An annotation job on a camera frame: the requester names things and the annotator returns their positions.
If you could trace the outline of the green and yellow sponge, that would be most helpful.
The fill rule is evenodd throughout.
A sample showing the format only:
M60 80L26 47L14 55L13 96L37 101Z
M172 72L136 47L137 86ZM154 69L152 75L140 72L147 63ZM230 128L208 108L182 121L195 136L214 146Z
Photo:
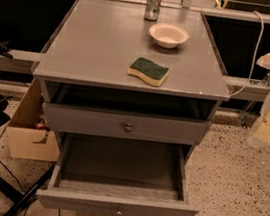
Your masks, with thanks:
M138 58L127 70L129 75L134 75L153 87L159 87L167 79L170 71L145 58Z

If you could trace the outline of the grey drawer cabinet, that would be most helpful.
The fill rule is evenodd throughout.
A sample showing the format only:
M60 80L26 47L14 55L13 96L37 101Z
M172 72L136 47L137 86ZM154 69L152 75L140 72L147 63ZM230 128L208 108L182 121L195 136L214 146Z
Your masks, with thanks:
M160 21L189 33L184 44L159 47L143 6L79 0L34 70L44 103L209 121L229 97L202 15L163 9ZM169 68L159 87L127 70L138 58Z

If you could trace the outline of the open grey bottom drawer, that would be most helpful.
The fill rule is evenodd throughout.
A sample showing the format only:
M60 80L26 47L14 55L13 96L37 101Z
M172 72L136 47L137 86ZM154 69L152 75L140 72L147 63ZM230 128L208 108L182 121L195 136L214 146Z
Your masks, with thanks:
M46 189L46 208L123 216L195 216L181 145L66 134Z

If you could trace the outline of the closed grey middle drawer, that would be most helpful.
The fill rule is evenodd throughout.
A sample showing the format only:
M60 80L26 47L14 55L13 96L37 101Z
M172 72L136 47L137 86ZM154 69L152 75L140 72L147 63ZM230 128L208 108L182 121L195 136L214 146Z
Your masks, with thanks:
M64 104L43 104L47 126L55 131L143 141L198 145L209 121L151 116L91 109Z

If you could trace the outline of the white paper bowl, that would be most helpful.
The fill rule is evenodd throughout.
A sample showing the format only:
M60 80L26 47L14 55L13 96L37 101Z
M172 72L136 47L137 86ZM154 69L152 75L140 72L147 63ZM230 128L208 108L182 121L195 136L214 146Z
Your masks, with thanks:
M149 28L153 40L163 48L174 48L189 39L189 33L178 25L157 23Z

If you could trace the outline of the silver soda can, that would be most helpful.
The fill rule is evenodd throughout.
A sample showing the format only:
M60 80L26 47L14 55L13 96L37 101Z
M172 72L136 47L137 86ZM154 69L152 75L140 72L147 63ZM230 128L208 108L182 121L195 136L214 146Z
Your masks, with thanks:
M159 17L161 0L146 0L145 19L156 21Z

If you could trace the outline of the cardboard box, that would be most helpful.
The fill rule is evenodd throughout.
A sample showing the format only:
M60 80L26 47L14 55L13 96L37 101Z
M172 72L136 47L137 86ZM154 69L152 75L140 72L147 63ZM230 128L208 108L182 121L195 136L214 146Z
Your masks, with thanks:
M43 122L43 96L34 79L7 126L11 157L55 162L60 153L53 131Z

